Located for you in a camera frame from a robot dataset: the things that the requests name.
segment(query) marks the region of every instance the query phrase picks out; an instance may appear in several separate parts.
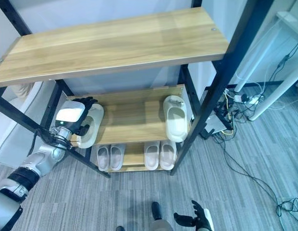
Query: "person's foot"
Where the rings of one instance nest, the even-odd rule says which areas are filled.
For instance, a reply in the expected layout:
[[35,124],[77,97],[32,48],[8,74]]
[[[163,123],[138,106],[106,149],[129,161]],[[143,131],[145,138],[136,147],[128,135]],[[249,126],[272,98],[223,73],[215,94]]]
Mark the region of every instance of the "person's foot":
[[116,231],[125,231],[125,229],[124,229],[124,227],[122,227],[122,226],[118,226],[118,227],[116,228]]
[[161,220],[162,219],[162,215],[161,215],[161,207],[160,204],[158,202],[152,202],[151,205],[151,210],[152,210],[152,215],[154,220]]

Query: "robotic hand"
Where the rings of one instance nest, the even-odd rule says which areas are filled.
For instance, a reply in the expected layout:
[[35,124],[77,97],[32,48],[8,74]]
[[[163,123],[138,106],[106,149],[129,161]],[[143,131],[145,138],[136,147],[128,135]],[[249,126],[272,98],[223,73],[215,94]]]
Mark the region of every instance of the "robotic hand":
[[9,231],[20,217],[20,206],[38,180],[62,160],[70,148],[72,134],[84,135],[81,126],[92,104],[92,97],[66,101],[59,110],[52,134],[38,131],[44,144],[32,153],[10,176],[0,181],[0,231]]
[[196,201],[192,201],[192,204],[194,205],[196,217],[192,218],[190,216],[182,216],[174,213],[174,219],[177,224],[185,227],[196,226],[197,231],[214,231],[210,212],[207,209],[204,210]]

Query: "gray carpet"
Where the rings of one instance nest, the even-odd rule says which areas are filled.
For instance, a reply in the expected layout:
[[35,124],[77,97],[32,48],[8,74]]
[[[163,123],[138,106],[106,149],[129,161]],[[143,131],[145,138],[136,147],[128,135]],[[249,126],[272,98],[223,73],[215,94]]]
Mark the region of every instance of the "gray carpet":
[[[296,99],[294,89],[281,98],[286,103]],[[236,126],[227,151],[269,183],[280,202],[298,197],[298,103]],[[0,179],[11,171],[0,166]],[[173,212],[193,215],[192,199],[210,209],[216,231],[282,230],[274,203],[254,182],[230,170],[213,139],[198,137],[175,176],[166,171],[111,176],[106,179],[67,157],[30,192],[13,230],[113,231],[123,225],[127,231],[146,231],[153,220],[152,201],[160,202],[174,230],[194,230],[173,219]],[[281,221],[285,230],[298,230],[288,214]]]

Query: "slipper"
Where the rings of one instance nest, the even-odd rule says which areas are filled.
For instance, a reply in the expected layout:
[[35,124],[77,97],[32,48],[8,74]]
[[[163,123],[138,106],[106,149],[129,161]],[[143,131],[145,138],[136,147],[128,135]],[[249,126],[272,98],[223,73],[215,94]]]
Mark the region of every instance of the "slipper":
[[110,145],[97,146],[97,163],[100,171],[107,171],[110,167]]
[[166,135],[174,142],[182,142],[187,137],[186,104],[176,95],[168,96],[163,103]]
[[111,169],[118,171],[124,162],[125,144],[112,144],[111,146]]
[[103,119],[104,110],[100,104],[93,104],[84,121],[82,122],[82,126],[89,125],[89,129],[84,136],[77,136],[77,146],[79,148],[89,148],[94,145],[98,130]]
[[146,168],[149,170],[156,170],[159,166],[160,142],[146,142],[144,154]]
[[161,141],[160,166],[164,170],[171,170],[176,161],[177,147],[174,141]]

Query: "white chair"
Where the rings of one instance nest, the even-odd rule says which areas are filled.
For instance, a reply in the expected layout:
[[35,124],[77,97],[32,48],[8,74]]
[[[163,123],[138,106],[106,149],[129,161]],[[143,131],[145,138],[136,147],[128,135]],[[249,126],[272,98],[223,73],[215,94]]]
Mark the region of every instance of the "white chair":
[[[36,82],[24,102],[17,98],[10,87],[7,87],[3,98],[40,124],[54,86],[55,81]],[[18,168],[27,157],[32,139],[31,131],[0,112],[0,164]],[[41,144],[42,140],[37,137],[34,150]]]

